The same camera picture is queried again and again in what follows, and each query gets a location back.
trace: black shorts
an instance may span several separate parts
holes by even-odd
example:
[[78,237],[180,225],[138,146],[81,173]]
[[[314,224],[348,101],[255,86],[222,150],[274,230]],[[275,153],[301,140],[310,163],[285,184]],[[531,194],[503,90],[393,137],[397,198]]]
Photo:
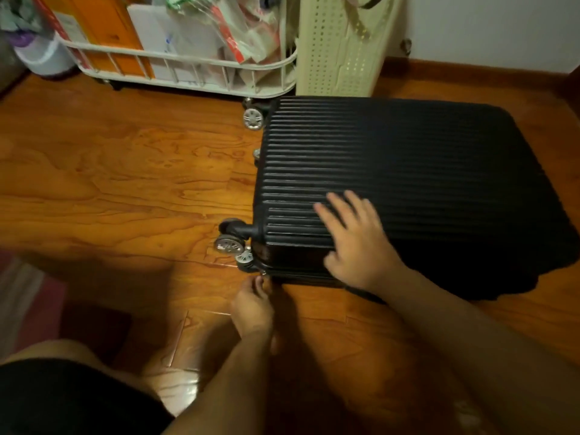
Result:
[[0,366],[0,435],[155,434],[160,401],[88,366],[36,358]]

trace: white wall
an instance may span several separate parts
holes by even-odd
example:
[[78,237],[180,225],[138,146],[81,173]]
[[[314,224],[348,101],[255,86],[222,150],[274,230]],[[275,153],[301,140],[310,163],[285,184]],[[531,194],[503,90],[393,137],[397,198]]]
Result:
[[580,65],[580,0],[407,0],[389,55],[569,73]]

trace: hard-shell suitcase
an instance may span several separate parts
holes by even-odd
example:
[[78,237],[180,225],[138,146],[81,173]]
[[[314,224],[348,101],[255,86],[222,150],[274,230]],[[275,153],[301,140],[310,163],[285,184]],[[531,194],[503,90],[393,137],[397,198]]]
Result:
[[225,220],[216,248],[242,268],[332,285],[323,258],[333,243],[312,205],[345,189],[376,206],[408,266],[465,299],[529,291],[579,255],[575,228],[503,109],[327,97],[272,104],[253,224]]

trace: cream plastic laundry basket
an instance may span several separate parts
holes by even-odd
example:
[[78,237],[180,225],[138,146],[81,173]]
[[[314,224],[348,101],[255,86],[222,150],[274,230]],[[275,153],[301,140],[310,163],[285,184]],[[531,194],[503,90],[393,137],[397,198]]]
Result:
[[297,95],[372,94],[402,4],[377,1],[301,0]]

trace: person's left hand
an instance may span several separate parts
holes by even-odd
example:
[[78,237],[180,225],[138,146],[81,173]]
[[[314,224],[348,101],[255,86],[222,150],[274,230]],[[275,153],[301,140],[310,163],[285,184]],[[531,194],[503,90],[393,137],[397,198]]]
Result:
[[249,277],[231,302],[231,319],[242,338],[252,332],[272,335],[274,309],[263,283],[261,276]]

